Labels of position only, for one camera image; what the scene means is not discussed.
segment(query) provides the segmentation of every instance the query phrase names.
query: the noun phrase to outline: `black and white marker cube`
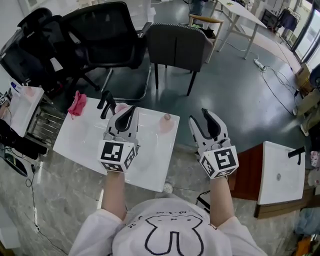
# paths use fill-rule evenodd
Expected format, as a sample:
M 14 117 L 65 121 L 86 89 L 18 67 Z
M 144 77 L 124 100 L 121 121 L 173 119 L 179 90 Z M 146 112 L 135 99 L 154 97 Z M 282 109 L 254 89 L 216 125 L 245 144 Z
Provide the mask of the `black and white marker cube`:
M 222 147 L 202 154 L 200 164 L 210 179 L 232 174 L 238 167 L 238 156 L 235 146 Z
M 126 173 L 137 156 L 135 144 L 100 140 L 97 159 L 107 171 Z
M 5 101 L 6 101 L 5 96 L 1 96 L 1 97 L 0 97 L 0 106 L 1 106 L 3 103 L 5 103 Z

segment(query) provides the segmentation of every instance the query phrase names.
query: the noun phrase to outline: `human arm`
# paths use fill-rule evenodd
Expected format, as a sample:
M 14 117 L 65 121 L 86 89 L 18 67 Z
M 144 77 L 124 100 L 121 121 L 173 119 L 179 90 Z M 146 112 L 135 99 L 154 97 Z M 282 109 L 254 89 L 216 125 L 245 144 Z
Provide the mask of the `human arm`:
M 211 180 L 210 222 L 229 238 L 232 255 L 266 256 L 253 240 L 248 228 L 235 217 L 233 201 L 225 177 Z
M 105 178 L 101 208 L 122 221 L 126 217 L 125 174 L 109 171 Z
M 126 216 L 125 175 L 109 171 L 105 177 L 101 209 L 83 223 L 69 256 L 106 256 Z
M 235 216 L 234 205 L 228 181 L 225 177 L 214 178 L 210 182 L 210 222 L 219 227 Z

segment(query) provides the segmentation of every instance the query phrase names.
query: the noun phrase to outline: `white table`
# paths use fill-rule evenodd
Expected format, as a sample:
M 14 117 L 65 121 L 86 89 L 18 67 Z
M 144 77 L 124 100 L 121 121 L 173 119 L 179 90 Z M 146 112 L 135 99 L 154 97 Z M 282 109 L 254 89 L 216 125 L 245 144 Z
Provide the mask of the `white table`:
M 97 109 L 100 100 L 87 98 L 81 116 L 68 113 L 55 141 L 53 150 L 60 155 L 98 173 L 107 175 L 97 160 L 98 144 L 103 139 L 109 119 L 101 119 Z M 139 123 L 136 138 L 139 140 L 138 155 L 134 158 L 125 182 L 148 190 L 162 192 L 176 139 L 180 117 L 171 115 L 174 125 L 170 132 L 161 133 L 159 121 L 165 113 L 138 107 Z
M 21 93 L 12 90 L 12 100 L 8 107 L 4 121 L 20 136 L 27 134 L 28 126 L 33 114 L 44 96 L 44 90 L 40 87 L 21 87 Z
M 221 3 L 222 6 L 229 11 L 229 14 L 226 14 L 222 10 L 218 10 L 218 9 L 216 10 L 216 7 L 217 7 L 218 3 Z M 252 43 L 254 41 L 254 38 L 256 36 L 258 27 L 259 26 L 261 26 L 263 28 L 267 28 L 267 27 L 256 16 L 254 16 L 250 11 L 248 11 L 241 4 L 239 4 L 237 2 L 234 2 L 234 1 L 231 1 L 231 0 L 215 0 L 215 4 L 213 6 L 213 9 L 212 9 L 210 17 L 213 16 L 214 11 L 224 13 L 225 16 L 228 18 L 228 20 L 231 22 L 231 25 L 228 28 L 228 31 L 227 31 L 227 33 L 225 35 L 225 38 L 222 40 L 222 43 L 220 45 L 220 48 L 218 49 L 218 52 L 220 52 L 222 50 L 222 48 L 224 47 L 224 45 L 225 45 L 228 37 L 230 36 L 230 34 L 231 33 L 235 33 L 235 34 L 237 34 L 239 36 L 242 36 L 242 37 L 245 37 L 245 38 L 249 39 L 249 45 L 248 45 L 248 48 L 246 49 L 246 52 L 244 54 L 244 58 L 246 59 L 248 54 L 249 54 L 251 45 L 252 45 Z M 241 29 L 237 26 L 237 22 L 238 22 L 240 17 L 244 17 L 244 18 L 246 18 L 246 19 L 248 19 L 248 20 L 250 20 L 250 21 L 255 23 L 252 35 L 247 35 L 247 34 L 243 33 L 241 31 Z

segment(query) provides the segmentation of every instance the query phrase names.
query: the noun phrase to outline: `white wall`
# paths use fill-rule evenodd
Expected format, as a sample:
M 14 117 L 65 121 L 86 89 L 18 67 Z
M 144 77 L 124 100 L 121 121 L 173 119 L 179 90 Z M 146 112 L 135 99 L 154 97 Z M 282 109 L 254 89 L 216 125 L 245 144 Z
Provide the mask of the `white wall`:
M 18 29 L 17 24 L 24 18 L 17 0 L 0 0 L 0 48 Z M 0 92 L 9 88 L 9 75 L 0 65 Z
M 79 4 L 77 0 L 47 0 L 39 7 L 48 8 L 53 15 L 64 16 L 79 8 Z

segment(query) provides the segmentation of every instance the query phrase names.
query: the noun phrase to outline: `cardboard box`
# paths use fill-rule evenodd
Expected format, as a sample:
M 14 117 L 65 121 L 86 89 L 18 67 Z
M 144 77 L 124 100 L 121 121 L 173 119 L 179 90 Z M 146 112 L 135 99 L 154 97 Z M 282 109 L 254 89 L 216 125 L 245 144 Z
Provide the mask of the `cardboard box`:
M 295 74 L 295 82 L 298 85 L 300 92 L 304 96 L 306 96 L 308 93 L 310 93 L 314 89 L 309 82 L 310 74 L 311 74 L 311 69 L 306 63 L 302 63 L 301 68 Z

